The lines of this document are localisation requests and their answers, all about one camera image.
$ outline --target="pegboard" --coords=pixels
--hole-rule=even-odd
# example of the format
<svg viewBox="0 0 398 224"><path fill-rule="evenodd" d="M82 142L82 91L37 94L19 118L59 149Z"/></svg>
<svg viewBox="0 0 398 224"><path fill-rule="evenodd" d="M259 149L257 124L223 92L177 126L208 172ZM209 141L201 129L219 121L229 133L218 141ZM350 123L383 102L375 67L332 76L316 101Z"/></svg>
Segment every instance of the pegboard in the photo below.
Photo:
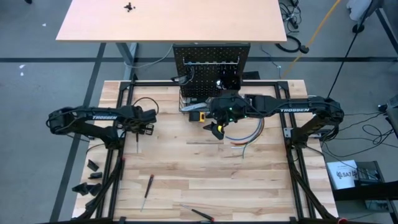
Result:
<svg viewBox="0 0 398 224"><path fill-rule="evenodd" d="M181 86L182 97L217 97L221 75L242 77L250 44L174 45L173 50L179 77L194 69L192 81Z"/></svg>

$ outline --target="floor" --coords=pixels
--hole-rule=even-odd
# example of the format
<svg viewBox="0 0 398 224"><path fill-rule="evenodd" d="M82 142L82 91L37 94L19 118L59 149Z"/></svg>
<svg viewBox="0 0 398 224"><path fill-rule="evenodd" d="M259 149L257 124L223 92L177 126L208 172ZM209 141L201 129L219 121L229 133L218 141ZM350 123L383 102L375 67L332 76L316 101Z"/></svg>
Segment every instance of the floor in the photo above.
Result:
<svg viewBox="0 0 398 224"><path fill-rule="evenodd" d="M55 41L57 32L71 0L34 0L32 5L24 1L3 0L0 3L0 112L2 124L0 141L0 223L47 222L52 212L63 169L71 148L72 139L50 134L44 125L49 113L64 106L83 104L93 62L79 63L29 63L27 58L95 58L100 44L73 44ZM302 1L303 22L300 33L295 34L303 43L310 40L317 26L333 5L333 1ZM355 22L348 17L345 1L325 23L306 57L344 57L353 38ZM162 57L169 44L140 44L138 57ZM252 44L250 57L266 57L259 44ZM272 44L264 49L273 57L291 59L296 54L281 52ZM107 44L105 57L120 57L114 44ZM366 28L358 35L349 57L397 57L397 52L384 31L380 20L373 14L366 21ZM24 58L5 62L2 58ZM282 72L289 62L275 62ZM304 79L310 95L326 97L340 62L298 62L288 74L288 79ZM270 62L248 62L245 71L259 71L262 79L278 79L278 71ZM398 65L394 62L345 63L331 97L341 103L346 114L372 113L398 92ZM124 65L120 62L104 62L100 66L93 91L91 106L96 106L104 80L120 80ZM160 80L175 75L173 63L157 63L137 71L140 79ZM369 116L347 116L341 127L361 121ZM372 124L382 132L391 127L382 116L364 124ZM339 138L371 138L353 126L339 134ZM398 145L394 136L385 143ZM339 155L357 152L371 147L370 141L334 140L328 143L332 152ZM68 189L79 182L85 160L87 143L81 142ZM397 180L398 150L381 145L344 159L378 161L387 181ZM326 161L336 159L326 156ZM68 190L60 219L68 220L72 214L75 194ZM341 217L354 218L372 212L365 210L361 202L338 202ZM375 213L356 219L364 222L392 223L388 214Z"/></svg>

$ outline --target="wooden tabletop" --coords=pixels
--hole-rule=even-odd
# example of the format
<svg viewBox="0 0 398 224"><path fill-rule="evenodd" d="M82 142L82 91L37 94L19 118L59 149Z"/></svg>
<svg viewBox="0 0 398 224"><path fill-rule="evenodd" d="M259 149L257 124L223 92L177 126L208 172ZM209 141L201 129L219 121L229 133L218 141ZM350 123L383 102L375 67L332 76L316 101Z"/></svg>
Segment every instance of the wooden tabletop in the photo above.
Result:
<svg viewBox="0 0 398 224"><path fill-rule="evenodd" d="M100 107L116 106L119 85L119 81L104 83ZM292 98L307 97L303 80L289 81L289 88ZM265 119L261 137L247 147L242 159L241 149L231 149L229 140L219 141L211 132L202 129L211 122L210 119L205 124L188 122L188 116L178 111L178 91L177 86L134 87L133 101L143 96L151 97L158 102L160 112L153 135L140 136L138 152L135 134L127 134L126 166L117 197L115 220L120 216L146 221L203 220L180 203L205 212L216 221L288 221L289 217L296 216L279 116ZM244 86L240 93L275 96L274 87L267 86ZM147 100L137 105L144 110L155 108L153 102ZM303 125L311 117L308 113L296 114L297 125ZM243 119L230 124L226 127L226 135L232 138L247 136L255 130L257 122L257 119ZM95 124L112 125L108 121L96 121ZM90 146L101 143L100 139L95 139ZM310 139L308 145L320 150L319 141L315 139ZM103 171L107 152L103 146L93 148L87 154L87 160L97 163L99 171ZM325 161L308 149L304 149L303 154L311 189L337 217ZM88 179L92 172L85 166L81 182L101 183L101 180ZM155 175L154 182L144 210L140 212L151 174ZM105 211L110 194L109 190ZM301 195L304 214L308 216L302 191ZM85 203L92 198L79 194L73 216L79 216Z"/></svg>
<svg viewBox="0 0 398 224"><path fill-rule="evenodd" d="M129 2L136 7L127 12ZM278 0L73 0L61 41L284 42Z"/></svg>

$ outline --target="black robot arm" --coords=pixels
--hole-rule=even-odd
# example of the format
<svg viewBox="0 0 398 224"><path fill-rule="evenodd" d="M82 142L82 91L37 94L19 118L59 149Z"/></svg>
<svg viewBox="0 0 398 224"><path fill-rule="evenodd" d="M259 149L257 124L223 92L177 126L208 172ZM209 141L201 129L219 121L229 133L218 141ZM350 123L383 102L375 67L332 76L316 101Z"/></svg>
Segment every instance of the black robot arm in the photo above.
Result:
<svg viewBox="0 0 398 224"><path fill-rule="evenodd" d="M266 118L276 113L315 113L315 116L302 127L291 130L293 146L303 148L309 135L326 125L338 127L343 121L344 112L340 104L330 98L313 97L302 99L275 99L272 96L224 95L215 98L210 104L210 116L216 120L205 126L218 138L224 138L224 127L230 122L244 118Z"/></svg>
<svg viewBox="0 0 398 224"><path fill-rule="evenodd" d="M115 121L115 126L105 128L86 123L91 120ZM49 114L46 125L51 133L66 135L77 133L100 138L107 149L122 146L118 129L139 134L152 134L156 122L155 110L143 111L140 106L114 108L62 108Z"/></svg>

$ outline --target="orange wire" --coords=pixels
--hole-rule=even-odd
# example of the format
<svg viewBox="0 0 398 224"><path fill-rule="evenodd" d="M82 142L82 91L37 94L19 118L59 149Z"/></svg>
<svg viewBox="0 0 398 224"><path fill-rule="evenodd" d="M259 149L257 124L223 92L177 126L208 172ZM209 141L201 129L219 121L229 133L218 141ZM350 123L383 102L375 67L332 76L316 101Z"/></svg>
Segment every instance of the orange wire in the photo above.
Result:
<svg viewBox="0 0 398 224"><path fill-rule="evenodd" d="M330 8L328 13L325 15L325 18L323 18L321 24L319 24L317 30L315 33L312 35L311 40L306 44L306 47L310 47L315 40L315 37L318 35L320 29L323 27L325 24L326 20L330 17L331 13L336 9L336 6L340 3L341 0L336 0L335 4ZM284 72L284 74L281 76L281 79L284 79L286 75L292 70L294 64L303 56L303 53L300 53L300 55L297 56L297 58L294 59L294 61L289 65L288 69Z"/></svg>

